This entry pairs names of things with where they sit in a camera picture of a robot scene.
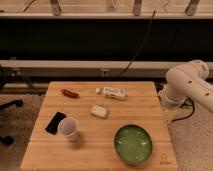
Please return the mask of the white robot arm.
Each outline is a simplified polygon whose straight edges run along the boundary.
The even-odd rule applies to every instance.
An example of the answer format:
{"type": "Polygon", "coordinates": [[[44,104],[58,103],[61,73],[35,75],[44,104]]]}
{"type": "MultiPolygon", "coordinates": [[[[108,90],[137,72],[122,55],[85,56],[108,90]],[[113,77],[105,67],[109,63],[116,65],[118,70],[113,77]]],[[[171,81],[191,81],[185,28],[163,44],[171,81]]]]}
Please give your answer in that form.
{"type": "Polygon", "coordinates": [[[191,98],[213,112],[213,85],[206,81],[209,67],[202,60],[192,60],[170,68],[167,83],[158,92],[163,120],[170,124],[186,98],[191,98]]]}

